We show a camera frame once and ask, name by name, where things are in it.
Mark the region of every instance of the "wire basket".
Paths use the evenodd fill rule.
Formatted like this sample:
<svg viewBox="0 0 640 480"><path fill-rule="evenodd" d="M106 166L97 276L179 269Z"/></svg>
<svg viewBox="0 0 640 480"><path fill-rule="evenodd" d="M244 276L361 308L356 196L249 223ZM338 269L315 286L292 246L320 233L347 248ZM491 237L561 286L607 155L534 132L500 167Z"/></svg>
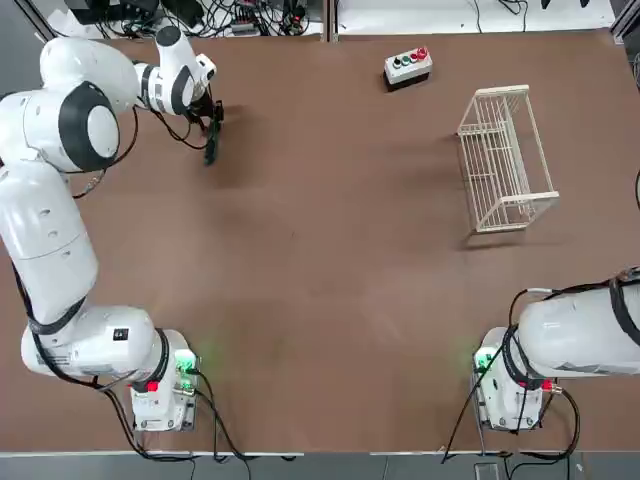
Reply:
<svg viewBox="0 0 640 480"><path fill-rule="evenodd" d="M551 183L528 85L476 90L458 136L476 232L524 229L560 197Z"/></svg>

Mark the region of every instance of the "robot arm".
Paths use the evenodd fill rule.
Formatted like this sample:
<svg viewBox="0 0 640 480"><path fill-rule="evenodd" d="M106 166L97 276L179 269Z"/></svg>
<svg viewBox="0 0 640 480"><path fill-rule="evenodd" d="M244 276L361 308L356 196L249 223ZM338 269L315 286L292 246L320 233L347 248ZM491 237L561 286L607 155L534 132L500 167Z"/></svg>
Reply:
<svg viewBox="0 0 640 480"><path fill-rule="evenodd" d="M42 89L0 99L0 236L28 314L23 361L49 375L43 357L66 375L127 377L138 429L180 430L195 410L195 357L144 310L89 303L98 262L65 175L114 163L116 115L137 101L136 69L73 38L49 42L40 67Z"/></svg>
<svg viewBox="0 0 640 480"><path fill-rule="evenodd" d="M138 106L156 112L214 117L212 99L207 92L216 73L215 64L204 54L196 56L187 37L174 26L156 34L160 66L137 62Z"/></svg>
<svg viewBox="0 0 640 480"><path fill-rule="evenodd" d="M568 290L529 304L516 325L491 329L475 353L477 410L490 428L535 428L552 378L640 373L638 280L625 273Z"/></svg>

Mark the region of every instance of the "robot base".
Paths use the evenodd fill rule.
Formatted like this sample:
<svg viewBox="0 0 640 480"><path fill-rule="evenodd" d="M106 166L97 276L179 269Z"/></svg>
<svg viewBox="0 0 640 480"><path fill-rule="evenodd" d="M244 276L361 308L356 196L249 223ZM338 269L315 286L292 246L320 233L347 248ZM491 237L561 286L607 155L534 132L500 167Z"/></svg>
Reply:
<svg viewBox="0 0 640 480"><path fill-rule="evenodd" d="M502 345L506 331L505 327L493 328L484 337L482 345L473 356L474 385ZM524 391L507 373L500 353L476 390L477 412L481 424L494 430L517 430ZM522 411L520 430L530 430L538 424L541 406L542 389L529 390Z"/></svg>
<svg viewBox="0 0 640 480"><path fill-rule="evenodd" d="M164 330L169 340L169 362L155 391L131 389L136 430L191 431L195 425L195 389L198 377L185 373L197 368L197 358L184 337L175 330Z"/></svg>

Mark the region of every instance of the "label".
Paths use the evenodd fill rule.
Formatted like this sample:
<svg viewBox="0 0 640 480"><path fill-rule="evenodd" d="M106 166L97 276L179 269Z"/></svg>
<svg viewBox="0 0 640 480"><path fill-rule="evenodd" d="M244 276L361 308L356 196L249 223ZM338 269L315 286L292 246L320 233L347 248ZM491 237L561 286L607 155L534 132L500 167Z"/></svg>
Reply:
<svg viewBox="0 0 640 480"><path fill-rule="evenodd" d="M592 373L594 375L613 375L613 374L635 375L636 373L638 373L637 368L622 367L619 365L611 366L611 365L598 364L598 365L583 365L579 367L577 365L572 365L569 362L564 363L563 365L560 365L558 367L558 370L565 370L569 372Z"/></svg>
<svg viewBox="0 0 640 480"><path fill-rule="evenodd" d="M109 364L106 365L92 365L90 368L83 368L80 370L83 375L116 375L117 372Z"/></svg>
<svg viewBox="0 0 640 480"><path fill-rule="evenodd" d="M158 76L158 81L161 81L162 78L160 76ZM164 103L162 101L162 84L161 83L156 83L155 87L154 87L154 97L156 99L156 104L158 105L158 110L160 110L163 113L166 113L166 109L164 108Z"/></svg>
<svg viewBox="0 0 640 480"><path fill-rule="evenodd" d="M128 328L114 328L113 329L113 341L114 342L123 342L129 339L129 329Z"/></svg>
<svg viewBox="0 0 640 480"><path fill-rule="evenodd" d="M51 355L50 352L47 351L47 357L51 360L51 363L57 365L59 367L68 367L71 365L71 360L69 354L67 355ZM39 353L36 353L36 360L38 361L38 365L44 365L44 360L40 356Z"/></svg>

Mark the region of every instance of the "brown table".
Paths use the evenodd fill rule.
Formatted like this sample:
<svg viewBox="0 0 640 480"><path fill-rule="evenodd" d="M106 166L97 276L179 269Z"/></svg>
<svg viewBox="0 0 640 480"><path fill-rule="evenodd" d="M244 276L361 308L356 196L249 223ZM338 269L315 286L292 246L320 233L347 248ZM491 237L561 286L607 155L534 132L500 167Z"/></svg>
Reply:
<svg viewBox="0 0 640 480"><path fill-rule="evenodd" d="M384 58L423 43L432 79L384 93ZM156 61L150 42L116 45ZM468 392L472 351L506 323L518 290L638 262L640 104L605 31L193 46L219 67L217 163L205 168L142 112L135 150L80 206L102 262L92 300L141 306L183 332L243 450L437 450ZM476 88L523 83L560 203L525 234L469 241L452 134ZM125 144L131 127L124 114ZM126 449L106 399L23 367L6 255L0 292L0 450ZM580 448L640 448L640 380L566 385L582 411ZM566 445L571 417L556 403L519 446ZM147 445L210 450L210 434L203 410L196 433ZM489 435L488 447L513 441ZM454 448L479 448L471 412Z"/></svg>

